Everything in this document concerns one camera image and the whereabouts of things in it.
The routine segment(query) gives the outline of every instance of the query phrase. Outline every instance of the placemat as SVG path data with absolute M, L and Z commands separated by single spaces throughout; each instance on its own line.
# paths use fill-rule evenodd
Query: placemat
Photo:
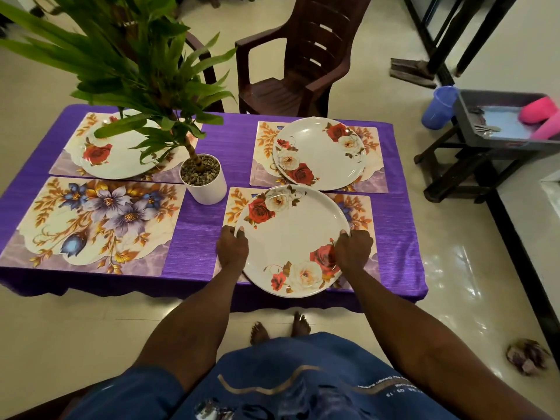
M 90 145 L 87 146 L 86 141 L 86 132 L 96 123 L 103 120 L 108 120 L 111 117 L 117 118 L 118 113 L 97 113 L 97 112 L 88 112 L 83 120 L 80 122 L 80 125 L 73 134 L 70 136 L 70 139 L 66 143 L 64 149 L 58 156 L 57 160 L 54 162 L 53 166 L 51 167 L 49 174 L 51 175 L 63 175 L 63 176 L 80 176 L 80 177 L 91 177 L 83 168 L 79 165 L 76 165 L 72 161 L 72 155 L 74 158 L 83 157 L 85 154 L 84 146 L 86 147 L 86 151 L 89 151 L 88 156 L 91 158 L 92 156 L 98 155 L 99 159 L 102 160 L 104 157 L 106 158 L 108 155 L 108 151 L 110 150 L 110 145 L 106 145 L 103 147 L 96 147 Z M 198 138 L 195 138 L 191 133 L 189 135 L 189 141 L 193 147 L 197 146 Z M 156 165 L 154 168 L 150 169 L 149 171 L 127 178 L 127 180 L 131 181 L 154 181 L 157 183 L 179 183 L 182 184 L 183 181 L 181 180 L 180 170 L 181 164 L 189 158 L 189 152 L 186 150 L 186 147 L 179 147 L 172 151 L 167 158 L 161 162 L 159 165 Z
M 186 186 L 49 178 L 0 265 L 160 276 Z
M 245 206 L 247 206 L 253 197 L 261 192 L 262 190 L 251 188 L 230 187 L 222 226 L 231 225 L 232 227 L 235 227 L 235 224 L 239 219 L 239 215 Z M 333 201 L 340 207 L 340 210 L 344 213 L 344 216 L 348 220 L 350 229 L 367 230 L 370 233 L 370 236 L 374 239 L 374 245 L 371 248 L 370 258 L 368 259 L 365 270 L 376 280 L 381 281 L 381 277 L 379 275 L 379 262 L 377 260 L 377 240 L 375 239 L 374 216 L 371 211 L 370 197 L 335 193 L 325 194 L 333 199 Z M 216 258 L 213 276 L 218 274 L 221 269 L 222 267 L 220 265 L 220 261 Z M 249 279 L 242 274 L 237 281 L 249 282 Z M 352 290 L 352 287 L 348 284 L 344 276 L 340 276 L 328 290 L 336 291 L 337 289 Z
M 289 122 L 259 121 L 253 150 L 253 164 L 249 184 L 261 187 L 273 187 L 286 184 L 285 178 L 278 172 L 272 159 L 274 139 Z M 387 180 L 381 143 L 377 128 L 372 126 L 350 126 L 362 140 L 366 148 L 366 167 L 363 173 L 352 184 L 339 189 L 340 191 L 356 191 L 362 193 L 388 193 Z

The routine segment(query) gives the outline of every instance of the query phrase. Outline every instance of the hand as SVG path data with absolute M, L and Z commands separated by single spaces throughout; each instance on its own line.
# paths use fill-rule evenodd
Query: hand
M 342 272 L 363 269 L 370 257 L 373 244 L 374 239 L 365 230 L 352 230 L 350 236 L 342 230 L 334 246 L 337 265 Z
M 237 237 L 234 233 L 234 227 L 229 225 L 223 226 L 220 239 L 216 243 L 216 252 L 223 269 L 233 266 L 239 268 L 241 273 L 247 262 L 249 244 L 243 227 L 239 228 Z

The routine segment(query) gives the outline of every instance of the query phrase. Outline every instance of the brown plastic chair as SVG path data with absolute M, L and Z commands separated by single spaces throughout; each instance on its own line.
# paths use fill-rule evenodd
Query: brown plastic chair
M 331 85 L 350 69 L 352 42 L 371 0 L 297 0 L 288 21 L 244 38 L 237 47 L 239 112 L 327 116 Z M 251 84 L 248 52 L 286 38 L 284 78 Z
M 198 38 L 196 38 L 190 32 L 186 33 L 185 42 L 193 50 L 198 50 L 199 48 L 203 47 L 203 44 L 200 41 L 198 41 Z M 207 51 L 206 53 L 201 54 L 198 58 L 200 61 L 202 61 L 204 59 L 209 59 L 210 57 L 211 57 L 210 52 Z M 213 66 L 210 66 L 208 69 L 205 69 L 202 73 L 204 74 L 204 81 L 207 84 L 214 84 L 216 82 L 216 74 L 214 72 Z M 222 101 L 218 100 L 217 102 L 212 103 L 210 106 L 206 107 L 205 111 L 223 113 Z

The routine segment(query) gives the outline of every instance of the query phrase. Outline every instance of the floral plate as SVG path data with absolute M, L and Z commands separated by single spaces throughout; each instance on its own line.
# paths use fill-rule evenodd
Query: floral plate
M 130 116 L 139 112 L 125 110 L 123 113 Z M 111 122 L 118 119 L 118 113 L 110 117 Z M 139 145 L 146 137 L 137 131 L 128 131 L 98 139 L 94 136 L 94 132 L 103 125 L 103 122 L 98 122 L 91 126 L 86 133 L 83 146 L 77 153 L 71 153 L 72 161 L 94 177 L 104 180 L 122 180 L 143 174 L 156 166 L 158 157 L 165 152 L 163 149 L 145 158 L 144 163 L 140 163 L 140 154 L 145 148 L 132 149 L 132 147 Z M 154 121 L 148 121 L 145 126 L 158 127 Z
M 365 151 L 360 137 L 346 125 L 312 117 L 282 128 L 272 156 L 278 171 L 292 183 L 337 190 L 362 174 Z
M 273 187 L 243 209 L 249 280 L 273 295 L 302 298 L 319 293 L 340 276 L 334 244 L 350 233 L 344 213 L 323 193 L 300 185 Z

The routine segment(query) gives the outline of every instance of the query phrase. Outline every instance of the chair seat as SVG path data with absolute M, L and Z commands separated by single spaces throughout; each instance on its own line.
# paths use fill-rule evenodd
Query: chair seat
M 303 91 L 304 86 L 290 78 L 268 78 L 248 85 L 239 98 L 254 115 L 297 116 Z

